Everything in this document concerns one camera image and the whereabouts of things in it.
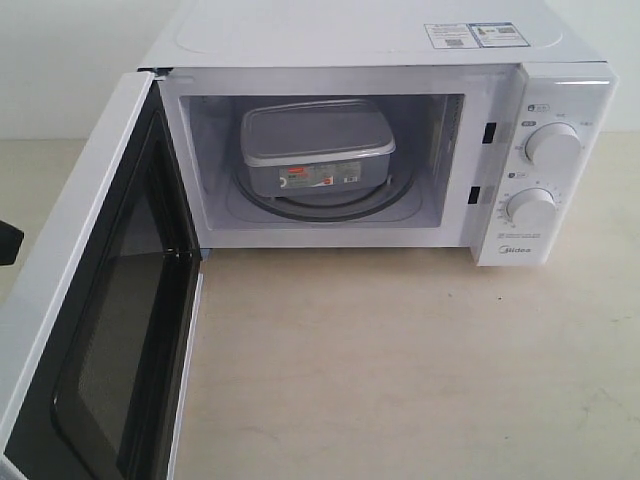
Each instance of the beige countertop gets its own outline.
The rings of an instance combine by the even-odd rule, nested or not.
[[[82,142],[0,142],[27,232]],[[605,134],[552,256],[215,251],[176,477],[640,478],[640,134]]]

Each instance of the label sticker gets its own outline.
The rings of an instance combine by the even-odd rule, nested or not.
[[[361,162],[281,168],[280,188],[327,187],[357,183],[361,176]]]
[[[424,28],[433,48],[480,48],[466,23],[438,23]]]
[[[510,22],[470,23],[473,36],[483,48],[529,47],[518,29]]]

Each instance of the plastic container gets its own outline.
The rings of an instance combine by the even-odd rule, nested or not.
[[[251,187],[263,197],[378,186],[396,148],[384,115],[360,99],[252,110],[242,119],[240,143]]]

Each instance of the barcode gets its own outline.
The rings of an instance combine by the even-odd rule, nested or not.
[[[464,43],[459,38],[447,38],[445,39],[447,42],[447,47],[463,47]]]

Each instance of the brand logo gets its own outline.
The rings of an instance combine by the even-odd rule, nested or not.
[[[514,248],[509,245],[502,245],[498,249],[498,253],[529,253],[531,252],[530,248]]]

